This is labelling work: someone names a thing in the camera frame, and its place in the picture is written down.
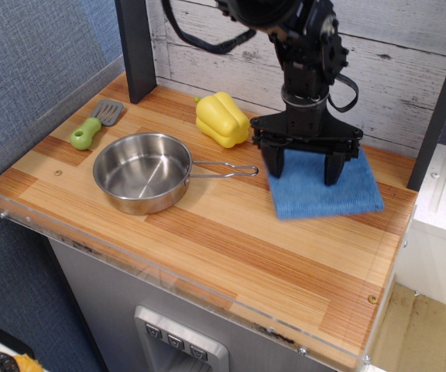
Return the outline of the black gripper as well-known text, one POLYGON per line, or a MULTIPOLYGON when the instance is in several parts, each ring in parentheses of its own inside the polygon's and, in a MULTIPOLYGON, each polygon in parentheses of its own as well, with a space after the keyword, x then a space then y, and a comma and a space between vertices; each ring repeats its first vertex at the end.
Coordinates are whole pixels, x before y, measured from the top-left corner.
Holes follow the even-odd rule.
POLYGON ((306 105, 286 104, 286 109, 251 120, 253 142, 260 148, 268 172, 280 178, 284 151, 299 150, 327 154, 324 184, 338 182, 345 165, 359 156, 360 129, 336 119, 327 109, 327 100, 306 105))

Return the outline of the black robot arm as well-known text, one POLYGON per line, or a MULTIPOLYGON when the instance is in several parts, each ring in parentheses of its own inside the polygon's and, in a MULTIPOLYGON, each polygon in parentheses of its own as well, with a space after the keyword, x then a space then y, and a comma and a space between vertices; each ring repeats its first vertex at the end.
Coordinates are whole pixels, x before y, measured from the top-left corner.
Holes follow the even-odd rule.
POLYGON ((322 153, 324 183, 336 184, 345 162, 358 157, 363 132, 328 111, 336 81, 359 89, 341 74, 348 49, 341 44, 332 2, 219 1, 217 7, 232 20, 267 33, 284 74, 285 111, 250 122, 268 172, 281 176, 286 149, 322 153))

